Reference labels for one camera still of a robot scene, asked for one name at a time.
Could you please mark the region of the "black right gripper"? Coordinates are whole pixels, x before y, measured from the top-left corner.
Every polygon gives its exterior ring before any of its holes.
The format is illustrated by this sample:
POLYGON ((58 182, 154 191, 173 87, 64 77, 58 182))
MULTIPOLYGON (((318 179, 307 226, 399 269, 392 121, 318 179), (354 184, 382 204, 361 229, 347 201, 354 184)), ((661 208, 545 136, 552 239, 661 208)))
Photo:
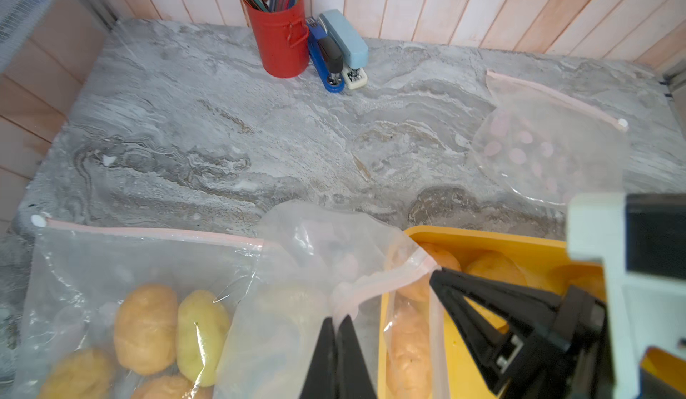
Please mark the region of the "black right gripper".
POLYGON ((435 270, 430 286, 500 398, 610 398, 616 377, 606 304, 578 286, 562 296, 435 270), (501 332, 474 304, 511 325, 501 332))

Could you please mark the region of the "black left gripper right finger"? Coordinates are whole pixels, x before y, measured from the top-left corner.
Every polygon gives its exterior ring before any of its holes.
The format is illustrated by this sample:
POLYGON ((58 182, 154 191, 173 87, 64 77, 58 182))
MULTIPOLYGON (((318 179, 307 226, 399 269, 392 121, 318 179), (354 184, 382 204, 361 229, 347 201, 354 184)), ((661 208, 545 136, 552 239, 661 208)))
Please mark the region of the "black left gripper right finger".
POLYGON ((344 318, 337 333, 337 397, 377 399, 350 316, 344 318))

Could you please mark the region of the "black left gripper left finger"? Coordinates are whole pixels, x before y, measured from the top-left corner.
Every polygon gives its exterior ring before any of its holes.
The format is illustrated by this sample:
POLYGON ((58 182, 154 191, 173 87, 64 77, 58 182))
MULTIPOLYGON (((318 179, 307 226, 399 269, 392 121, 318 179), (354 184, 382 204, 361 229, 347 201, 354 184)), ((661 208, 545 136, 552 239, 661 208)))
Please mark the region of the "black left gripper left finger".
POLYGON ((300 399, 338 397, 337 341, 332 318, 323 321, 300 399))

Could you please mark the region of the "bagged potato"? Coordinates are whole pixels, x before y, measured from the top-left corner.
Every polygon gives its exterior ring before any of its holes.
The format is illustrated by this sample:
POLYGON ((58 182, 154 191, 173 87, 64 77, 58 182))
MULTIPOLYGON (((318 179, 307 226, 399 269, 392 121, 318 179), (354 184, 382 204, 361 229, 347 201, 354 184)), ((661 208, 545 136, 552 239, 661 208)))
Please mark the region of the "bagged potato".
POLYGON ((38 398, 108 398, 115 374, 115 365, 105 352, 81 349, 53 367, 38 398))
POLYGON ((211 399, 212 388, 202 388, 182 376, 164 376, 136 388, 131 399, 211 399))

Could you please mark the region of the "clear zipper bag pink zip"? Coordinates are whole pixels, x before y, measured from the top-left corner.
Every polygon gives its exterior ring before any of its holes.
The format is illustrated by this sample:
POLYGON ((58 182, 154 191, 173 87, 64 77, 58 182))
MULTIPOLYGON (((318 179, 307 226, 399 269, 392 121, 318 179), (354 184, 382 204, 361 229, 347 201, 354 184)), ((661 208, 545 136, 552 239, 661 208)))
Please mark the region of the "clear zipper bag pink zip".
POLYGON ((259 238, 33 218, 13 398, 221 398, 259 238))

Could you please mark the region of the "yellow plastic tray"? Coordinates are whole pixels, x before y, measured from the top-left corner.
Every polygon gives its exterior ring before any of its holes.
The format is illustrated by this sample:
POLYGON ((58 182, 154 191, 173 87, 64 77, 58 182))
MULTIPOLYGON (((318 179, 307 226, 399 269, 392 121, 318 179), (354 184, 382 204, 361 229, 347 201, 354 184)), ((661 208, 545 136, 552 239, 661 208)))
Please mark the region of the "yellow plastic tray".
MULTIPOLYGON (((448 227, 411 227, 406 234, 419 243, 437 246, 450 252, 462 269, 482 256, 504 255, 509 258, 525 276, 528 286, 561 295, 573 279, 602 278, 602 266, 598 263, 571 261, 566 254, 566 243, 562 241, 482 232, 448 227)), ((379 352, 379 398, 396 398, 395 388, 390 388, 387 375, 389 354, 387 344, 391 341, 388 332, 389 308, 396 295, 382 297, 382 324, 385 338, 380 342, 379 352)), ((481 380, 481 376, 469 355, 464 341, 452 321, 445 315, 445 346, 449 372, 451 398, 497 398, 481 380)), ((641 362, 641 368, 650 375, 666 382, 685 394, 685 361, 662 350, 651 349, 641 362)))

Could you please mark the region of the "light blue stapler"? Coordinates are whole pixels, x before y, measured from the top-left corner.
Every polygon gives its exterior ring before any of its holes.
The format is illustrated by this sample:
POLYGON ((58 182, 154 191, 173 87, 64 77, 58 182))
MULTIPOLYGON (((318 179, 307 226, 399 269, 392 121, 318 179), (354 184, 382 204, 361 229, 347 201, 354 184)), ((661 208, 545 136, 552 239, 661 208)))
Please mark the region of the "light blue stapler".
POLYGON ((368 76, 364 68, 368 64, 369 49, 362 36, 339 9, 324 11, 319 19, 343 55, 343 79, 346 88, 357 90, 366 86, 368 76))

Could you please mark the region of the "red metal pencil bucket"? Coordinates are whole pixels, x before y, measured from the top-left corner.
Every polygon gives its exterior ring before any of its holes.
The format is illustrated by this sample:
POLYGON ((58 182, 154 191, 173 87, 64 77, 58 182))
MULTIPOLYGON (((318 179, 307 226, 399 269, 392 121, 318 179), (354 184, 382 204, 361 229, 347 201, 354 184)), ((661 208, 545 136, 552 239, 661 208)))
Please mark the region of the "red metal pencil bucket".
POLYGON ((304 1, 299 0, 292 8, 273 13, 247 4, 247 12, 264 70, 279 78, 302 74, 310 61, 304 1))

